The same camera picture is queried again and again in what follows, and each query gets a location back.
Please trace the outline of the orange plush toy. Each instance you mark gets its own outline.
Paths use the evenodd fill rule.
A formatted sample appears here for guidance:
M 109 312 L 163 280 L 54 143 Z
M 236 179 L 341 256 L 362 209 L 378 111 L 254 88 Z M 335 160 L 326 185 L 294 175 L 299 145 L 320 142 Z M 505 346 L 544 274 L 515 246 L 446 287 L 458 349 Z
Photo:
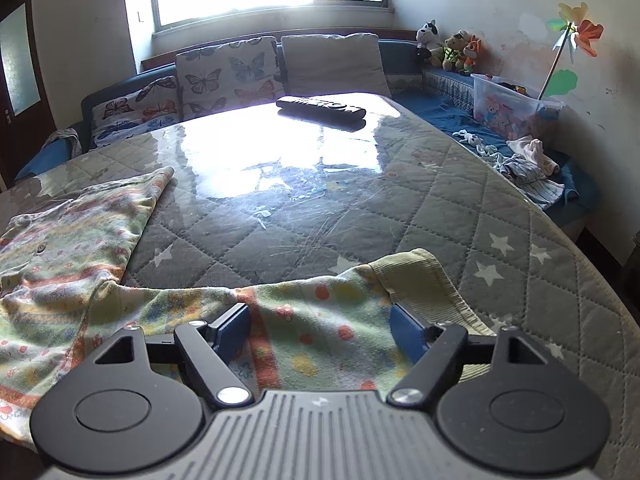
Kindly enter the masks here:
M 468 44 L 463 48 L 462 67 L 459 72 L 465 75 L 471 75 L 475 72 L 478 58 L 482 53 L 482 40 L 472 35 Z

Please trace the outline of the floral green children's cardigan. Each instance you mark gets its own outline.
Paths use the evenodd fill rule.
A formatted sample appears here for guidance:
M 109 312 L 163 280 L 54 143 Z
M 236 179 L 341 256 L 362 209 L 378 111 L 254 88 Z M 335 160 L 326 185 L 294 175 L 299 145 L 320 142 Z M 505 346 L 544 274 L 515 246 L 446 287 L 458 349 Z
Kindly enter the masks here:
M 127 287 L 122 276 L 174 172 L 97 184 L 9 218 L 1 233 L 1 435 L 30 445 L 40 398 L 121 328 L 148 335 L 250 309 L 250 339 L 232 368 L 253 391 L 378 389 L 408 372 L 390 334 L 400 304 L 424 323 L 473 335 L 488 326 L 424 249 L 335 276 L 242 288 Z

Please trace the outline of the black white plush cow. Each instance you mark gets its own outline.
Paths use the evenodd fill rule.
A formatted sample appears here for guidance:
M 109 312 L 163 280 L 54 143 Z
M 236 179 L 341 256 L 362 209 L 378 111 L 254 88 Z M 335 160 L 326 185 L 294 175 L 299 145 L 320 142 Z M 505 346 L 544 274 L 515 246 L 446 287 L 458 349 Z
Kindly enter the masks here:
M 435 20 L 425 23 L 416 31 L 416 58 L 424 66 L 442 66 L 444 49 L 439 41 Z

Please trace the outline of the dark wooden door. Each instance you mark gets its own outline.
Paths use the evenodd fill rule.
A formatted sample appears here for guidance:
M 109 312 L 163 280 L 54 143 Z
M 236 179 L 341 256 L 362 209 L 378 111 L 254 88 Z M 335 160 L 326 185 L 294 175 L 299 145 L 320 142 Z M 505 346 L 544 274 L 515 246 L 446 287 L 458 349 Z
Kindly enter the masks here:
M 38 58 L 32 0 L 1 0 L 1 180 L 8 188 L 55 130 Z

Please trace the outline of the plain beige cushion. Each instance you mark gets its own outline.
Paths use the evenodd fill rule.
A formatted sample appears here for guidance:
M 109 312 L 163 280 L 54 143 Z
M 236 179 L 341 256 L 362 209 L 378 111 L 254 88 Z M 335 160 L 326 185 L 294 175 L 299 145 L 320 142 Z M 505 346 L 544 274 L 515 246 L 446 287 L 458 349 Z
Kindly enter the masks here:
M 390 96 L 375 34 L 283 36 L 281 46 L 292 96 Z

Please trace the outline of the brown plush bear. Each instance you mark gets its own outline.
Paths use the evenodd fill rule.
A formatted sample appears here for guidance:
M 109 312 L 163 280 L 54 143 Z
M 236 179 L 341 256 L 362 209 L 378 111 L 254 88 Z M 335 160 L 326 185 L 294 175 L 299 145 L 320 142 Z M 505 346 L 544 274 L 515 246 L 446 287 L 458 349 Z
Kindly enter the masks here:
M 469 44 L 471 36 L 465 30 L 459 30 L 455 34 L 448 37 L 442 52 L 442 68 L 447 72 L 458 72 L 462 70 L 465 60 L 464 48 Z

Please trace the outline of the butterfly cushion upright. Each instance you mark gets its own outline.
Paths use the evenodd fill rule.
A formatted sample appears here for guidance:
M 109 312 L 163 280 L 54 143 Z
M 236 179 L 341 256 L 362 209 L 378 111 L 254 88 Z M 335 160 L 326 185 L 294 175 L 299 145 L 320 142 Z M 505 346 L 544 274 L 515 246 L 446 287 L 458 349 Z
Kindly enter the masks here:
M 185 120 L 272 103 L 285 94 L 273 36 L 180 53 L 176 70 Z

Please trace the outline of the pile of small clothes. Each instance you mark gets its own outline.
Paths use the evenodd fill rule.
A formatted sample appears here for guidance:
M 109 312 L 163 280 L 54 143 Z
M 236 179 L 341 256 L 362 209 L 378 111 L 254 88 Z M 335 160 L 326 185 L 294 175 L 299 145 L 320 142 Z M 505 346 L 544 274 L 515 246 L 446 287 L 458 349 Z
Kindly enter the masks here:
M 452 137 L 515 185 L 538 208 L 548 209 L 563 196 L 564 185 L 550 180 L 536 164 L 523 155 L 503 155 L 495 145 L 485 144 L 479 136 L 466 130 L 454 132 Z

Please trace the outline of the colourful paper pinwheel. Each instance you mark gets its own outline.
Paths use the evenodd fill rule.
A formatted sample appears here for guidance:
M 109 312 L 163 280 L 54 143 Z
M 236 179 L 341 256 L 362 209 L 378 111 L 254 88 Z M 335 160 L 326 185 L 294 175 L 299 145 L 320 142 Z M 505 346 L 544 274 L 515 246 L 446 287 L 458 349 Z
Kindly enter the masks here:
M 578 51 L 588 58 L 596 58 L 598 52 L 594 44 L 601 40 L 604 26 L 590 18 L 589 6 L 581 2 L 578 6 L 559 3 L 559 17 L 547 22 L 547 28 L 559 34 L 552 47 L 554 58 L 537 99 L 552 96 L 566 96 L 578 86 L 578 75 L 572 68 L 559 68 L 563 55 L 566 54 L 570 64 L 575 63 Z

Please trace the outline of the blue folded cloth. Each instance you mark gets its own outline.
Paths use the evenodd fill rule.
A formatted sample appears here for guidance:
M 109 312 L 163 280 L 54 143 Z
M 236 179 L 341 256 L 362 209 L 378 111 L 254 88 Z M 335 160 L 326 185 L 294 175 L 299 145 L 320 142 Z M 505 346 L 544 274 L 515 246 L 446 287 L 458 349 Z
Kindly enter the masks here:
M 40 151 L 18 172 L 15 181 L 43 174 L 81 154 L 82 146 L 76 129 L 56 130 L 50 134 Z

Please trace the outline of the clear plastic storage box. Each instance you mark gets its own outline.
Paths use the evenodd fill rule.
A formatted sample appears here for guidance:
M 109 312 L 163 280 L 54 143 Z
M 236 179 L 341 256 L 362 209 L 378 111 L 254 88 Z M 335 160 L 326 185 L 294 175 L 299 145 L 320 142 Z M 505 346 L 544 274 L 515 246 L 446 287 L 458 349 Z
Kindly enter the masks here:
M 499 76 L 473 74 L 473 117 L 504 140 L 543 139 L 559 127 L 562 102 L 536 98 L 537 91 Z

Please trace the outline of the black remote control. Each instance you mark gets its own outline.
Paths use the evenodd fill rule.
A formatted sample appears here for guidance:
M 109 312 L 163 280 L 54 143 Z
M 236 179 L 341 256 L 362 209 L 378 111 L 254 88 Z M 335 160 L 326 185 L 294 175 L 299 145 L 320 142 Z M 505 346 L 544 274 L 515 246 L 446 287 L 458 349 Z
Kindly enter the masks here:
M 316 96 L 312 98 L 282 96 L 277 99 L 276 105 L 285 114 L 323 120 L 324 122 L 353 124 L 360 122 L 367 115 L 367 111 L 362 107 L 328 101 Z

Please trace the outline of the blue sofa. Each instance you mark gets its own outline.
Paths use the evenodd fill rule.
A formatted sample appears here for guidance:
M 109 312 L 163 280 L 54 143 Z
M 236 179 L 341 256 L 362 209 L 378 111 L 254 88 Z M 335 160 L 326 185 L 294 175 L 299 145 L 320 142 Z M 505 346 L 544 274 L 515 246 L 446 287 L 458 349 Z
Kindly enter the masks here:
M 89 94 L 78 124 L 52 133 L 20 170 L 26 179 L 119 140 L 179 122 L 292 96 L 389 96 L 479 154 L 559 226 L 597 209 L 593 180 L 542 143 L 558 102 L 500 78 L 473 75 L 449 49 L 373 35 L 270 36 L 180 53 L 175 61 Z

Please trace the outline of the butterfly cushion lying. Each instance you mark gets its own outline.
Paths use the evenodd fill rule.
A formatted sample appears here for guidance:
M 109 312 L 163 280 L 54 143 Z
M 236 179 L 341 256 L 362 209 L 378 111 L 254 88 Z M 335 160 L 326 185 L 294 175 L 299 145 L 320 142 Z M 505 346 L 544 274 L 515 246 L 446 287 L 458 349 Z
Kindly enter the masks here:
M 93 107 L 91 145 L 103 148 L 119 140 L 180 122 L 175 76 L 160 77 L 142 89 Z

